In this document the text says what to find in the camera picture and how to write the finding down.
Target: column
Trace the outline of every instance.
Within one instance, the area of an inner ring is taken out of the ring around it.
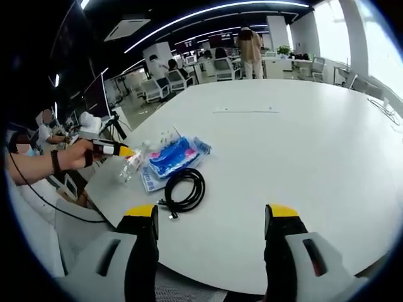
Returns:
[[[157,43],[151,45],[149,48],[143,51],[143,58],[145,58],[145,63],[147,67],[150,64],[150,56],[157,55],[158,59],[168,65],[168,61],[172,59],[171,49],[169,48],[168,42]]]
[[[355,1],[342,0],[340,1],[340,6],[346,20],[350,42],[351,70],[362,76],[368,76],[368,49],[364,24],[357,4]]]
[[[273,51],[282,45],[291,46],[288,42],[287,28],[283,16],[267,16],[267,24],[273,42]]]

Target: computer monitor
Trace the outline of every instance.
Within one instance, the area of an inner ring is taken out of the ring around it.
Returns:
[[[233,47],[234,37],[232,33],[218,33],[208,37],[208,42],[211,48],[217,47]]]
[[[198,48],[199,47],[197,45],[197,42],[194,39],[175,44],[175,49],[176,49],[177,53],[190,52],[191,50],[196,50]]]
[[[84,91],[84,102],[88,113],[93,116],[107,120],[111,113],[106,100],[103,76],[100,74]]]
[[[186,57],[186,64],[192,64],[197,61],[197,56],[196,55],[190,55],[189,57]]]

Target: black cable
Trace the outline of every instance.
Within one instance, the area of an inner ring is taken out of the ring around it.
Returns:
[[[24,175],[21,173],[20,169],[18,168],[18,166],[17,166],[17,164],[16,164],[16,162],[15,162],[15,160],[14,160],[14,158],[13,158],[12,153],[10,152],[9,154],[10,154],[11,160],[13,161],[13,163],[14,163],[14,165],[15,165],[17,171],[18,171],[18,173],[20,173],[22,179],[23,179],[23,180],[25,181],[25,183],[31,188],[31,190],[32,190],[40,199],[42,199],[42,201],[43,201],[44,203],[46,203],[47,205],[51,206],[53,209],[55,209],[55,210],[57,210],[57,211],[59,211],[59,212],[62,212],[63,214],[66,214],[66,215],[68,215],[68,216],[70,216],[70,217],[73,217],[73,218],[75,218],[75,219],[78,219],[78,220],[81,220],[81,221],[84,221],[84,222],[90,222],[90,223],[104,223],[104,222],[106,222],[106,220],[87,220],[87,219],[84,219],[84,218],[77,217],[77,216],[75,216],[75,215],[73,215],[73,214],[70,214],[69,212],[66,212],[66,211],[64,211],[64,210],[59,209],[58,207],[56,207],[56,206],[52,205],[51,203],[49,203],[48,201],[46,201],[45,198],[43,198],[42,196],[40,196],[39,193],[36,192],[33,187],[31,187],[31,185],[28,183],[28,181],[25,179]]]
[[[186,181],[191,179],[193,181],[193,189],[191,190],[188,197],[182,201],[175,202],[172,199],[172,191],[174,187],[181,181]],[[183,170],[177,171],[168,180],[165,186],[165,200],[161,199],[158,204],[166,206],[170,212],[171,216],[169,218],[177,218],[178,213],[184,213],[196,208],[200,201],[204,197],[206,191],[206,184],[203,176],[199,171],[192,168],[185,168]]]

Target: potted plant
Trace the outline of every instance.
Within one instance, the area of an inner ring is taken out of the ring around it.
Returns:
[[[277,48],[277,54],[280,55],[280,58],[286,59],[291,52],[291,48],[287,45],[282,45]]]

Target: white round table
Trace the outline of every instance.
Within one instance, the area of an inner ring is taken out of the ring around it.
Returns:
[[[177,220],[160,208],[160,262],[217,288],[264,294],[264,206],[278,203],[335,246],[350,273],[362,271],[391,249],[402,223],[403,143],[391,124],[366,95],[328,84],[243,80],[181,92],[127,138],[136,147],[174,126],[213,148],[198,168],[200,205]],[[119,183],[121,168],[121,158],[108,159],[86,187],[115,226],[129,208],[163,197],[146,193],[140,176]]]

